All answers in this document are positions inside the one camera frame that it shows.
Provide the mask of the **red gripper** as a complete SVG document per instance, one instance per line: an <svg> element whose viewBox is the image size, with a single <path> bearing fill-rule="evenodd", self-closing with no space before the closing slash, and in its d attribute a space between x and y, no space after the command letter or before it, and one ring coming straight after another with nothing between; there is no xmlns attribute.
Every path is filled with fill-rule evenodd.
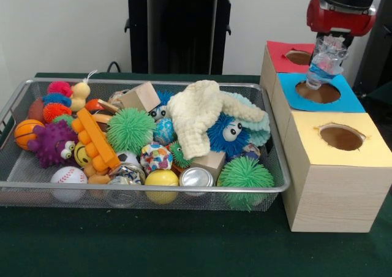
<svg viewBox="0 0 392 277"><path fill-rule="evenodd" d="M317 33L314 54L318 54L323 44L323 34L343 33L342 47L348 50L355 37L366 35L376 19L376 8L371 5L366 10L338 7L325 0L310 0L306 20L311 31Z"/></svg>

